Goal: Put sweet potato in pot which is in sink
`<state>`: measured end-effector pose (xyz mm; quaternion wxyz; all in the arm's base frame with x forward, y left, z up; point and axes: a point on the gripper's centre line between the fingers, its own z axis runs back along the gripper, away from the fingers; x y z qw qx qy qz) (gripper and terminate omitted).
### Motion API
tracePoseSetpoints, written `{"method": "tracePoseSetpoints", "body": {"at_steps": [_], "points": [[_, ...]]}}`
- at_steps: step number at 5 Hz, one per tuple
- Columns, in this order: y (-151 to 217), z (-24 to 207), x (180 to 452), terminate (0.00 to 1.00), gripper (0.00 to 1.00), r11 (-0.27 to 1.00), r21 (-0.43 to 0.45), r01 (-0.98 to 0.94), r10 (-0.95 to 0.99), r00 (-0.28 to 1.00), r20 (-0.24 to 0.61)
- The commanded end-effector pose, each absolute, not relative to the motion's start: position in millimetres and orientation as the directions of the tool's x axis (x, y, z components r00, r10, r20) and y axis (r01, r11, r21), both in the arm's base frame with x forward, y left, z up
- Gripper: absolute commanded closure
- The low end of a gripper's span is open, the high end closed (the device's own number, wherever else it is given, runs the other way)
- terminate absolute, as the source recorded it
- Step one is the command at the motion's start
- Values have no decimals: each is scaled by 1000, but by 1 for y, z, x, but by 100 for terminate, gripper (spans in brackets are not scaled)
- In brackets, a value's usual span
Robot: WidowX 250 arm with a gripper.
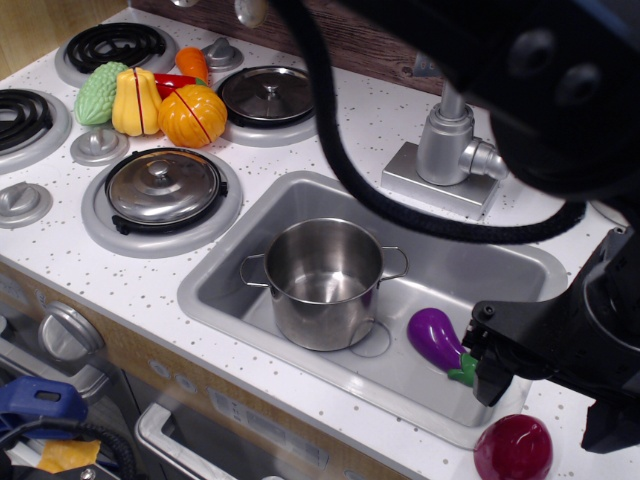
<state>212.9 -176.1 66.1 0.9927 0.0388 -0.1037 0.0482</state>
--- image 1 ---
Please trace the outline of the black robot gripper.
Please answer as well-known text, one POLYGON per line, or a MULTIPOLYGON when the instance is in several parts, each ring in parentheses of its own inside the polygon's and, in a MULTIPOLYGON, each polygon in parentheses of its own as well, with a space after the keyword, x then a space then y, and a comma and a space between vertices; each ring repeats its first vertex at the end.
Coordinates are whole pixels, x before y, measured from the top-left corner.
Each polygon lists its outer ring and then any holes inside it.
POLYGON ((570 287, 540 302, 482 301, 463 338, 477 359, 475 398, 494 407, 514 377, 594 399, 581 446, 639 443, 639 235, 611 230, 570 287))

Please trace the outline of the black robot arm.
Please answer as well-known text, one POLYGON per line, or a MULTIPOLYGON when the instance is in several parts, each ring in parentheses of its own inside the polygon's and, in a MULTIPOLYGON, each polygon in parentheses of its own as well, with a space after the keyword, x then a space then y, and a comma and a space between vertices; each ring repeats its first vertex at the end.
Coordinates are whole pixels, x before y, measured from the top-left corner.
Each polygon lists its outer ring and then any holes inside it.
POLYGON ((377 215, 472 243, 547 240, 599 201, 626 220, 569 289, 540 303, 482 301, 464 344, 473 392, 495 404, 514 376, 593 399, 582 446, 609 453, 639 441, 639 5, 635 1, 352 1, 488 110, 498 149, 526 185, 564 200, 551 218, 482 227, 432 217, 380 194, 349 160, 337 126, 330 58, 300 1, 276 1, 311 76, 324 154, 348 192, 377 215))

